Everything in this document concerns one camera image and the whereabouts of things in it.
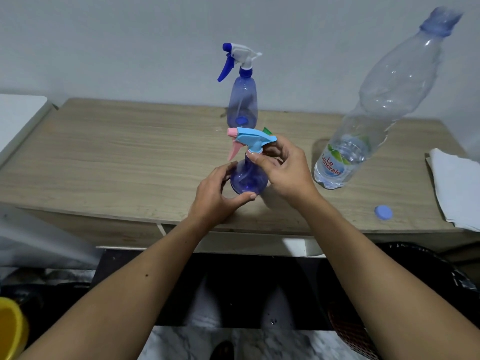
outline blue trigger sprayer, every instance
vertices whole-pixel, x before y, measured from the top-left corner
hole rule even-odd
[[[276,136],[267,135],[254,128],[231,127],[226,134],[233,138],[232,150],[228,155],[228,160],[232,160],[240,148],[245,145],[248,146],[250,152],[261,154],[264,145],[277,141]],[[240,161],[235,171],[231,173],[230,183],[233,190],[238,194],[243,192],[260,194],[267,187],[268,177],[261,167],[252,163],[245,155],[245,159]]]
[[[261,56],[247,46],[226,42],[226,62],[218,78],[222,82],[236,63],[240,63],[240,76],[233,83],[230,103],[226,111],[226,122],[231,128],[254,128],[257,125],[257,86],[252,78],[252,60]]]

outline forearm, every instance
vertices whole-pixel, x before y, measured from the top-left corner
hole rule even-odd
[[[21,360],[137,359],[208,227],[186,219],[81,298]]]
[[[320,196],[299,211],[385,359],[472,359],[480,332]]]

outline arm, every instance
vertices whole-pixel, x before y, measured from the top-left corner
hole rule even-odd
[[[83,296],[20,360],[134,360],[203,236],[255,199],[226,199],[221,190],[235,163],[215,168],[197,188],[188,217],[168,235]]]
[[[306,219],[382,357],[480,359],[480,331],[320,195],[302,149],[278,137],[265,154],[249,158]]]

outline yellow container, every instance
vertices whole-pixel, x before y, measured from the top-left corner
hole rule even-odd
[[[14,360],[25,349],[28,322],[18,304],[0,296],[0,360]]]

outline right hand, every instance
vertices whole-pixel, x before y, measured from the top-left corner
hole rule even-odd
[[[265,171],[273,189],[297,208],[302,199],[320,193],[312,180],[305,152],[287,138],[276,137],[276,142],[263,147],[263,155],[247,150],[247,156]]]

